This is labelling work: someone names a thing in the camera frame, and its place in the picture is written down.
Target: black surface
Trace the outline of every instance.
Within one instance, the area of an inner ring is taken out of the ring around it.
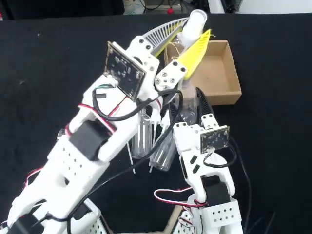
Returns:
[[[45,163],[59,129],[100,76],[107,41],[126,47],[136,35],[178,17],[0,23],[0,219],[6,219],[27,172]],[[250,174],[251,224],[276,211],[271,234],[309,233],[310,228],[311,20],[311,14],[211,15],[207,24],[215,39],[229,41],[243,93],[236,105],[215,108],[216,117],[231,127]],[[105,176],[129,165],[126,152],[113,160]],[[247,184],[238,161],[231,172],[244,217]],[[183,187],[176,158],[168,173],[149,174],[142,166],[92,199],[114,231],[154,231],[164,228],[172,206],[157,202],[153,190]],[[254,233],[263,233],[264,226],[260,223]]]

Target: transparent test tube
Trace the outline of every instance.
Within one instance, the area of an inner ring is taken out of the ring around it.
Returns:
[[[151,158],[151,166],[162,170],[168,171],[176,156],[176,143],[172,132],[170,132],[165,140],[160,145],[159,149]]]
[[[132,138],[132,157],[140,159],[145,156],[152,148],[152,128],[149,116],[145,109],[141,110],[141,120],[137,134]]]

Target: cardboard box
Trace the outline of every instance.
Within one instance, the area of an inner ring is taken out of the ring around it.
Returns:
[[[165,62],[177,56],[176,48],[167,48]],[[226,40],[211,40],[191,81],[199,87],[211,105],[233,105],[242,92],[230,46]]]

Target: circuit board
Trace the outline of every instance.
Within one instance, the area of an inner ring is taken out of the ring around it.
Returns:
[[[112,75],[119,82],[118,88],[135,101],[144,81],[145,71],[133,62],[134,58],[129,58],[111,42],[107,42],[107,45],[104,72]]]
[[[228,147],[230,127],[217,129],[200,135],[200,153],[204,154],[212,147],[215,150]]]

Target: white bracket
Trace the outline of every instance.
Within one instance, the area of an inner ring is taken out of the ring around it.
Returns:
[[[173,60],[157,74],[155,87],[159,91],[173,89],[184,78],[186,73],[187,68],[177,60]]]

